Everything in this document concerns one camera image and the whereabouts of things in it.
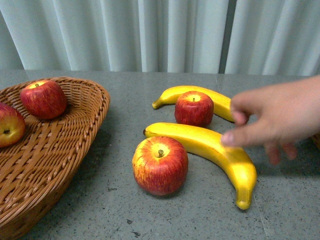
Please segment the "bare human hand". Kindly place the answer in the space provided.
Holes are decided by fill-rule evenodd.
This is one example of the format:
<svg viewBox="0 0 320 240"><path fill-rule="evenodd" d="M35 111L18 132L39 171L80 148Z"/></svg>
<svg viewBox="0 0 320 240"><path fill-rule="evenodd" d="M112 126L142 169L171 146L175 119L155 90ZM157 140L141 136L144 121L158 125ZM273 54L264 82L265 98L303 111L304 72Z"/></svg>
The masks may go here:
<svg viewBox="0 0 320 240"><path fill-rule="evenodd" d="M230 109L236 127L222 135L222 145L264 146L273 165L281 161L280 151L293 160L295 142L320 131L320 77L241 92Z"/></svg>

